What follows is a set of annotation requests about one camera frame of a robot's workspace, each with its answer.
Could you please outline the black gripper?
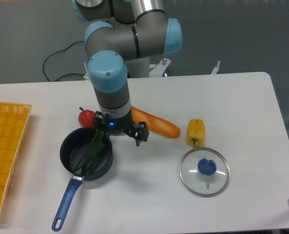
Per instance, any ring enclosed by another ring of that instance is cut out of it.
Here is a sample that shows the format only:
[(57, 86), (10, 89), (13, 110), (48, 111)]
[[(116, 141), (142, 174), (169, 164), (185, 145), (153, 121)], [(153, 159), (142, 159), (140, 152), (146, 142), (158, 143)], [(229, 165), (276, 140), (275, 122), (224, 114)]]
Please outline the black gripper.
[(108, 115), (102, 115), (96, 111), (93, 118), (94, 127), (105, 132), (109, 136), (109, 131), (122, 131), (129, 137), (133, 138), (136, 146), (140, 146), (141, 142), (147, 142), (149, 129), (147, 123), (141, 121), (135, 123), (131, 114), (127, 114), (121, 118), (110, 118)]

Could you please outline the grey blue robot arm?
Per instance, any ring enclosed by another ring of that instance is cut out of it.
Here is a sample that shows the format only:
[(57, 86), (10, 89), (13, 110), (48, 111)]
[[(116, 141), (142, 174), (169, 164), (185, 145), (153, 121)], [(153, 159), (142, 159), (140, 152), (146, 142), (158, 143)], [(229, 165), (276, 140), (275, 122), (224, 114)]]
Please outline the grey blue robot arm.
[(122, 132), (145, 142), (149, 132), (177, 138), (173, 123), (131, 105), (128, 61), (179, 51), (183, 44), (177, 19), (169, 18), (160, 0), (75, 0), (74, 11), (89, 22), (84, 33), (87, 70), (100, 110), (96, 129)]

